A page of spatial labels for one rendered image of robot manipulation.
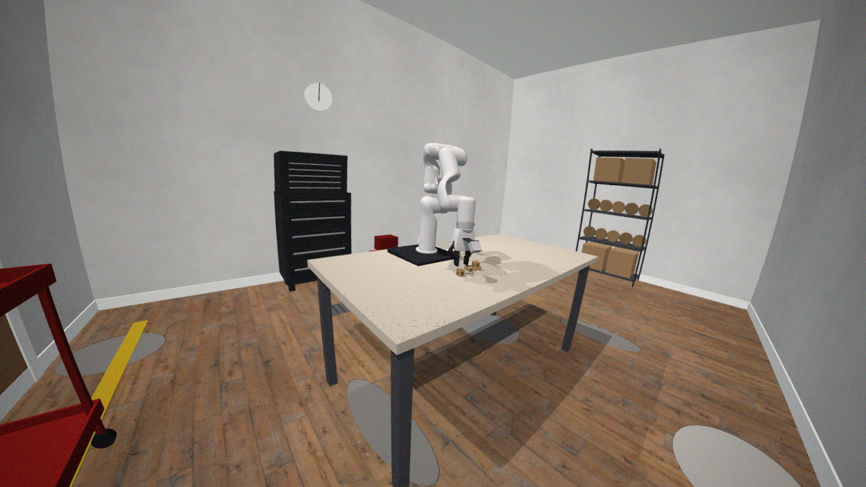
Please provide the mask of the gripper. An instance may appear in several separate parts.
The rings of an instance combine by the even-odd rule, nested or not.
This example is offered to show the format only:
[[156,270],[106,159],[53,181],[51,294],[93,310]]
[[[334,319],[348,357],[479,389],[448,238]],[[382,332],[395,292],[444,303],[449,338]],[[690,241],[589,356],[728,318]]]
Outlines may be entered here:
[[[459,252],[465,251],[464,255],[464,264],[468,266],[469,257],[472,255],[469,250],[468,242],[463,239],[472,239],[475,240],[475,231],[474,229],[462,229],[455,227],[452,233],[451,245],[448,249],[448,252],[451,252],[454,255],[454,265],[459,265]],[[453,251],[453,248],[455,251]]]

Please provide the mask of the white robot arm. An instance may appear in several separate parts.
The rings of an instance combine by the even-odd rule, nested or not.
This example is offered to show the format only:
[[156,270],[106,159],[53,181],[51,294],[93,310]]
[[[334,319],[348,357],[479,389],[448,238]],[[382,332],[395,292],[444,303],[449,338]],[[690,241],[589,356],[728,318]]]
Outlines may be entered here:
[[[440,177],[440,167],[436,160],[440,162],[443,177]],[[455,227],[473,229],[476,200],[471,197],[452,195],[452,182],[461,176],[459,166],[465,166],[467,162],[464,150],[457,150],[457,147],[451,145],[429,143],[423,149],[423,162],[425,163],[425,192],[437,194],[437,197],[421,198],[421,226],[416,251],[433,254],[438,251],[434,247],[437,229],[437,219],[434,218],[434,214],[457,212]]]

